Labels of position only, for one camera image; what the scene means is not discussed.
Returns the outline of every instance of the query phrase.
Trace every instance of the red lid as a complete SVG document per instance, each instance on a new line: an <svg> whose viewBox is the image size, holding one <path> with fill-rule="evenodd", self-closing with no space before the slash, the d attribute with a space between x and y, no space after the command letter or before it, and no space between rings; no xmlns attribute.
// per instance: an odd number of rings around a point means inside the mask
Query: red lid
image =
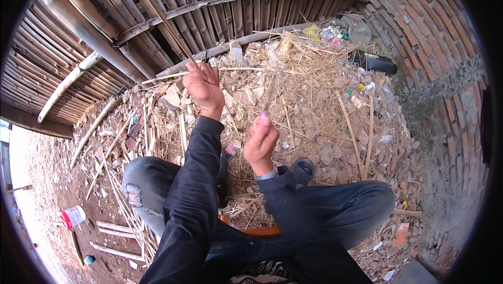
<svg viewBox="0 0 503 284"><path fill-rule="evenodd" d="M67 230L71 230L73 228L72 222L70 221L70 218L68 217L68 214L66 214L65 211L61 211L59 217L61 218L61 222L63 223L63 225L66 227Z"/></svg>

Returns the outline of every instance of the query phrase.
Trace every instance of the wristwatch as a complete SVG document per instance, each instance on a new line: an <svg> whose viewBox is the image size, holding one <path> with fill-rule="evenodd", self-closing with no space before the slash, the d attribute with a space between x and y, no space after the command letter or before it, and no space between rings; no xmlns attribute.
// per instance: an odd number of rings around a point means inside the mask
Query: wristwatch
<svg viewBox="0 0 503 284"><path fill-rule="evenodd" d="M278 176L279 175L278 175L278 168L277 167L274 167L273 170L271 170L270 172L268 172L265 175L261 175L261 176L256 176L255 174L253 175L253 177L255 178L255 181L271 179L271 178L278 177Z"/></svg>

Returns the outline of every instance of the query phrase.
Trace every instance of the black case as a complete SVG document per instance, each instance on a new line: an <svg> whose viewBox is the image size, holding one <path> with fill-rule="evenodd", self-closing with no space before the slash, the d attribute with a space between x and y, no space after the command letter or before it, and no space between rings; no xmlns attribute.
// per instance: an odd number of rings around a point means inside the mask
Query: black case
<svg viewBox="0 0 503 284"><path fill-rule="evenodd" d="M386 72L387 74L395 74L398 69L390 58L362 50L357 50L350 54L349 61L356 63L364 69Z"/></svg>

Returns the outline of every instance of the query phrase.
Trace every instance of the white plastic container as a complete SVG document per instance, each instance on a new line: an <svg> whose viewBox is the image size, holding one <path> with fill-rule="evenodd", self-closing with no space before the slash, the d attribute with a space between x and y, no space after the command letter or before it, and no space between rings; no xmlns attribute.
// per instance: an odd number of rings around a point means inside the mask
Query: white plastic container
<svg viewBox="0 0 503 284"><path fill-rule="evenodd" d="M66 227L66 229L70 230L85 221L85 212L84 209L80 207L80 205L77 205L67 210L61 211L59 217L61 218L61 222Z"/></svg>

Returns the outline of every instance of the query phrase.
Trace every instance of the right hand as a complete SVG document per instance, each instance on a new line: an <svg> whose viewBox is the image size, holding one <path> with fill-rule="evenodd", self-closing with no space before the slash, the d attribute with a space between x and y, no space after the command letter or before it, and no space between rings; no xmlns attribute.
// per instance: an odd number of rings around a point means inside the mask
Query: right hand
<svg viewBox="0 0 503 284"><path fill-rule="evenodd" d="M250 126L243 154L256 176L265 175L273 170L272 155L279 136L280 132L273 126L265 112L256 117Z"/></svg>
<svg viewBox="0 0 503 284"><path fill-rule="evenodd" d="M199 63L201 70L192 62L187 62L185 66L189 73L184 77L184 86L201 107L201 115L219 121L225 99L220 89L218 68L203 62Z"/></svg>

